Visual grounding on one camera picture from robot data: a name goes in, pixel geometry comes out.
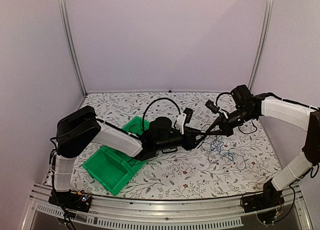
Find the metal rail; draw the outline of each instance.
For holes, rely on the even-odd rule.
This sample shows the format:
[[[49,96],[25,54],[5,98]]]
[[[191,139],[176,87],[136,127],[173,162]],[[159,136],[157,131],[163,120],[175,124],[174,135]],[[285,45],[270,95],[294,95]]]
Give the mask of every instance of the metal rail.
[[[303,230],[312,226],[304,200],[296,184],[295,205]],[[34,184],[25,217],[23,230],[29,230],[35,211],[63,219],[61,208],[48,203],[51,188]],[[293,192],[283,191],[285,205],[291,205]],[[75,223],[115,230],[204,230],[229,229],[243,226],[245,213],[240,206],[241,196],[192,200],[139,200],[107,196],[93,196],[89,213],[70,211],[76,214]]]
[[[274,3],[274,0],[266,0],[259,45],[258,45],[258,49],[257,49],[256,55],[255,55],[253,68],[252,68],[252,72],[251,72],[249,84],[248,84],[248,88],[250,91],[252,91],[252,89],[254,87],[257,73],[259,70],[259,65],[261,62],[261,57],[262,57],[262,54],[264,51],[264,47],[265,47],[265,43],[266,43],[266,39],[267,39],[267,33],[268,33],[268,29],[269,29],[269,24],[270,24],[270,19],[271,19],[273,3]]]
[[[64,33],[65,33],[65,38],[66,38],[66,42],[68,45],[68,49],[69,49],[74,73],[76,76],[76,80],[79,84],[79,88],[80,88],[82,95],[86,96],[87,90],[85,87],[84,79],[83,79],[81,71],[80,71],[80,66],[79,66],[79,62],[78,62],[78,58],[77,58],[77,54],[76,54],[76,49],[75,49],[74,41],[73,41],[72,34],[71,34],[71,28],[70,28],[70,23],[69,23],[66,0],[58,0],[58,1],[59,1],[59,7],[60,7],[60,13],[61,13],[63,29],[64,29]]]

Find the purple-gray wall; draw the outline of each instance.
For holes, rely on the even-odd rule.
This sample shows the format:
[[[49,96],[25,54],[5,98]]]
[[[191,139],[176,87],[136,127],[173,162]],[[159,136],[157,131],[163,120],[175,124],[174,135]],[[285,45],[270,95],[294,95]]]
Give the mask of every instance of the purple-gray wall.
[[[0,0],[0,26],[0,229],[15,230],[49,167],[49,138],[82,96],[58,0]]]
[[[320,0],[274,0],[254,93],[320,106]],[[283,166],[304,146],[306,134],[273,119],[261,119]],[[320,174],[300,182],[314,229],[320,229]]]
[[[249,82],[266,0],[66,0],[88,92]]]

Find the leaf pattern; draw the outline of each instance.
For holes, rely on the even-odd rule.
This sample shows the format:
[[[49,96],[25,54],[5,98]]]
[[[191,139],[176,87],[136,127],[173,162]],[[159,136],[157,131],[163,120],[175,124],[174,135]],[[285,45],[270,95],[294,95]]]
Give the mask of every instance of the leaf pattern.
[[[154,99],[167,97],[179,107],[194,110],[188,126],[205,130],[217,117],[205,107],[207,100],[215,101],[217,93],[97,93],[89,94],[83,106],[94,107],[98,117],[123,127],[134,116],[142,117],[146,107]],[[227,110],[234,109],[234,102],[223,95],[218,105]],[[178,115],[175,106],[169,101],[159,101],[150,107],[146,114],[149,122],[165,116],[174,122]],[[133,199],[199,199],[240,195],[245,192],[260,191],[274,173],[281,169],[275,151],[259,121],[254,121],[257,131],[243,134],[238,129],[234,135],[222,137],[220,151],[211,151],[214,137],[205,140],[202,147],[186,151],[158,153],[117,195],[119,198]],[[250,122],[241,126],[250,133],[254,130]],[[73,166],[71,189],[85,190],[95,195],[111,196],[105,188],[94,180],[82,167],[101,146],[90,143],[77,157]],[[45,185],[51,184],[48,173]]]

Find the blue cable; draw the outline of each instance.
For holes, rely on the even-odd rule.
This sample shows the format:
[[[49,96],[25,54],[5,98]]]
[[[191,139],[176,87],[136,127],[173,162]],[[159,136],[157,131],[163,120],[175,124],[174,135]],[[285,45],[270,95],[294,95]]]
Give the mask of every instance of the blue cable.
[[[235,155],[237,156],[240,156],[242,159],[243,159],[243,162],[244,162],[244,168],[243,169],[239,169],[237,167],[237,169],[239,171],[242,171],[246,168],[246,161],[245,161],[245,158],[244,156],[236,153],[236,152],[231,152],[230,150],[231,149],[235,149],[235,148],[230,148],[230,149],[224,149],[224,142],[223,142],[223,137],[221,135],[216,135],[214,136],[214,140],[211,142],[211,143],[208,143],[206,142],[207,144],[210,144],[210,150],[206,150],[204,149],[202,146],[201,148],[206,151],[206,152],[209,152],[209,155],[208,155],[208,161],[210,162],[210,153],[211,152],[216,152],[218,153],[220,156],[222,156],[223,158],[227,158],[229,161],[231,162],[234,162],[235,161]]]

